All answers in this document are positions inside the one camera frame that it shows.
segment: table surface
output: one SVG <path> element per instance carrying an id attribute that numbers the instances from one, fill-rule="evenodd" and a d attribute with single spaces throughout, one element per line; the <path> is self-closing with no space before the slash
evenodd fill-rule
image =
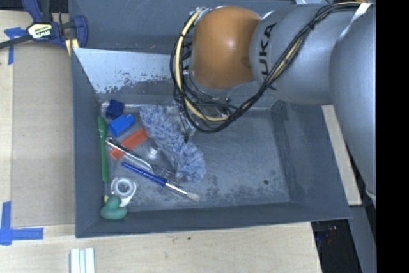
<path id="1" fill-rule="evenodd" d="M 31 23 L 27 13 L 0 11 L 0 42 L 6 28 Z M 29 47 L 15 49 L 15 56 Z M 11 200 L 13 65 L 0 50 L 0 202 Z M 361 200 L 332 106 L 323 108 L 350 205 Z M 0 272 L 69 271 L 73 248 L 95 249 L 96 272 L 321 272 L 309 223 L 195 232 L 75 238 L 75 225 L 44 227 L 44 239 L 0 246 Z"/>

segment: blue toy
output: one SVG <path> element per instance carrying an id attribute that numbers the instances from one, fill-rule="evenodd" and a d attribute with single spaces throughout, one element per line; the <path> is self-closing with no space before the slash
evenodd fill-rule
<path id="1" fill-rule="evenodd" d="M 135 118 L 131 114 L 121 115 L 110 122 L 108 129 L 114 137 L 118 137 L 124 134 L 133 124 L 135 124 Z"/>
<path id="2" fill-rule="evenodd" d="M 115 99 L 112 99 L 107 107 L 105 117 L 115 120 L 122 115 L 124 106 L 123 102 L 117 102 Z"/>

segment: green marker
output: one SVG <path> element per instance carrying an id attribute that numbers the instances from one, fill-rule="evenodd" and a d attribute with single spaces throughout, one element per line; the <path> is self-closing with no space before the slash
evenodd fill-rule
<path id="1" fill-rule="evenodd" d="M 107 151 L 105 149 L 105 138 L 108 134 L 108 124 L 101 116 L 98 117 L 98 132 L 101 141 L 101 177 L 103 183 L 109 183 Z"/>

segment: blue feather duster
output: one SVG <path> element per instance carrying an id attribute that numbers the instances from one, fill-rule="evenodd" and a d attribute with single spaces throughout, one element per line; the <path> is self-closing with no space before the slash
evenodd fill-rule
<path id="1" fill-rule="evenodd" d="M 198 182 L 206 174 L 203 153 L 193 144 L 187 143 L 179 127 L 159 105 L 146 105 L 140 111 L 142 124 L 149 137 L 155 140 L 176 170 L 176 177 Z"/>

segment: paintbrush handle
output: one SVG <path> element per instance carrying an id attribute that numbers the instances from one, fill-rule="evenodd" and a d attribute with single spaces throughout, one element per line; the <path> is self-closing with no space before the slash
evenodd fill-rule
<path id="1" fill-rule="evenodd" d="M 136 166 L 133 166 L 131 164 L 128 164 L 126 162 L 122 162 L 122 166 L 125 166 L 126 168 L 131 169 L 132 171 L 139 173 L 140 175 L 145 176 L 146 178 L 151 179 L 152 181 L 160 184 L 161 186 L 165 187 L 167 184 L 167 180 L 164 178 L 161 178 L 160 176 L 154 175 L 152 173 L 149 173 L 147 171 L 144 171 L 143 169 L 137 168 Z"/>

